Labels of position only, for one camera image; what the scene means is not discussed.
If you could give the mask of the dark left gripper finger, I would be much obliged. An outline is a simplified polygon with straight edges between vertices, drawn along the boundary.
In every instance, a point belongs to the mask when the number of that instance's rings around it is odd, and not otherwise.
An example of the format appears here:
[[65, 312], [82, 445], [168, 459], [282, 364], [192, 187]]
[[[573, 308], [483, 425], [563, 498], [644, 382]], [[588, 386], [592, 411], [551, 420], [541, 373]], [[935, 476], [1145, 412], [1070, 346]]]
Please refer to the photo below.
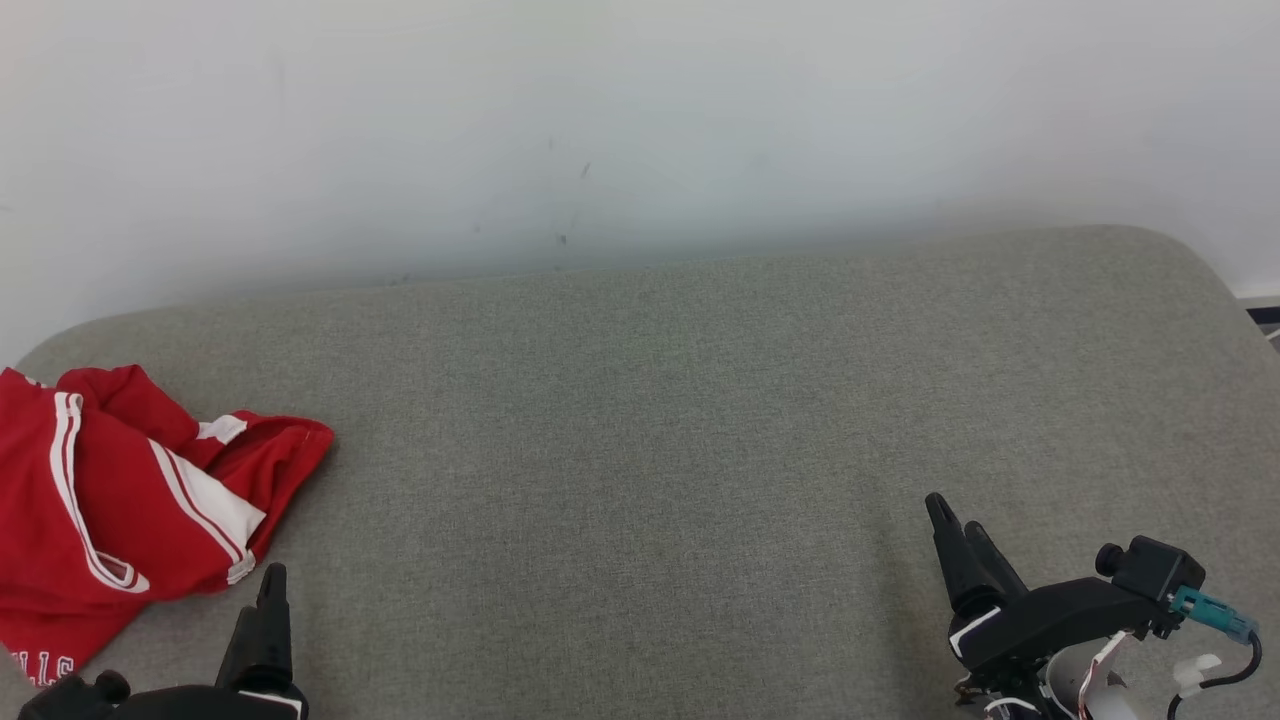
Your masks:
[[252, 651], [256, 650], [257, 615], [255, 606], [239, 611], [236, 628], [221, 659], [215, 687], [223, 691], [242, 691], [250, 687]]
[[291, 607], [283, 562], [266, 568], [256, 601], [255, 683], [270, 691], [288, 691], [293, 683]]

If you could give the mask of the red shorts with white stripe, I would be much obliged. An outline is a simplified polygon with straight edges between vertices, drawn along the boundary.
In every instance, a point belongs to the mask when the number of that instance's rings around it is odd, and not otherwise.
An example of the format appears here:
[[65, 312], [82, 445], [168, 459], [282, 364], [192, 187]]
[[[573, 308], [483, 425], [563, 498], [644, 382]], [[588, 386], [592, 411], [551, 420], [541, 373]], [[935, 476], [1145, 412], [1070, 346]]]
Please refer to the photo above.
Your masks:
[[148, 606], [70, 600], [0, 584], [0, 646], [31, 685], [44, 688], [87, 666]]

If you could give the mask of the grey fabric sofa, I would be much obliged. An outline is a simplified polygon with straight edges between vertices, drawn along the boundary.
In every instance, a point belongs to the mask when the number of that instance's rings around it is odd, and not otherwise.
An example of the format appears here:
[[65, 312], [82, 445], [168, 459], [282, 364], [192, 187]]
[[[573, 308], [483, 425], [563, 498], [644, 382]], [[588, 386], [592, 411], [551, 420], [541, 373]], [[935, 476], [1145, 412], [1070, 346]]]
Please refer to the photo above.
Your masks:
[[312, 720], [966, 720], [933, 491], [1033, 587], [1184, 548], [1265, 660], [1179, 720], [1280, 720], [1280, 354], [1152, 231], [201, 304], [18, 366], [127, 364], [335, 432], [270, 552]]

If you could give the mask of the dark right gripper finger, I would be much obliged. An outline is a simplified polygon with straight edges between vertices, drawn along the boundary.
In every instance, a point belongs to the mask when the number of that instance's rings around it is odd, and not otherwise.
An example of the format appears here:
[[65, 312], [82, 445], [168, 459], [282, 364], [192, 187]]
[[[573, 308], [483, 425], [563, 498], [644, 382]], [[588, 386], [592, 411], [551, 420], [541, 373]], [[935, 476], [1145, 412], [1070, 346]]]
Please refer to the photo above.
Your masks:
[[973, 619], [1004, 602], [1004, 592], [982, 564], [964, 525], [941, 493], [925, 497], [933, 542], [955, 618]]
[[1005, 601], [1014, 601], [1028, 593], [1027, 584], [979, 521], [969, 521], [964, 527], [964, 534], [975, 559], [989, 578], [989, 585], [997, 589]]

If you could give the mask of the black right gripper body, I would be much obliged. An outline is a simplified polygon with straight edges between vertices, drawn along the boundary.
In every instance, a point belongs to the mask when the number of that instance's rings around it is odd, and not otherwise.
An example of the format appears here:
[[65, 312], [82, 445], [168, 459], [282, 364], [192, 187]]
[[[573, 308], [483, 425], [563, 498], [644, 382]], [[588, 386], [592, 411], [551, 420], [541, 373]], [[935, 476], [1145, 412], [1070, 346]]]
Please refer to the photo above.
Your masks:
[[1114, 679], [1128, 639], [1167, 638], [1175, 612], [1096, 578], [1028, 591], [973, 619], [955, 618], [947, 642], [963, 665], [960, 708], [1088, 708]]

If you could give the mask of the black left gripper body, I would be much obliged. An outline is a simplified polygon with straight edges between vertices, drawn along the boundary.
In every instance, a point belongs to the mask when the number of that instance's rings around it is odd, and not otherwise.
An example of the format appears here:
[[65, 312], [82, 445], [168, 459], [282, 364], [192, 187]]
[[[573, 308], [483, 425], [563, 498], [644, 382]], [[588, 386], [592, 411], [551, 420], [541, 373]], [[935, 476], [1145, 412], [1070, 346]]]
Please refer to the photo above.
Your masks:
[[293, 685], [178, 685], [134, 694], [110, 720], [308, 720]]

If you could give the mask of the red jersey with white sleeves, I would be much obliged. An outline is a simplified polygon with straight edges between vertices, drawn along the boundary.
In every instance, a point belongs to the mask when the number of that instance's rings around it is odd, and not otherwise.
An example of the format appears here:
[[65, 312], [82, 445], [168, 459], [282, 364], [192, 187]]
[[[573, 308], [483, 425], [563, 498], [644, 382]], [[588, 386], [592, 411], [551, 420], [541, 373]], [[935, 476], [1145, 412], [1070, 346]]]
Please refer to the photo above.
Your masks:
[[201, 421], [138, 365], [0, 370], [0, 569], [86, 603], [234, 585], [333, 441], [296, 416]]

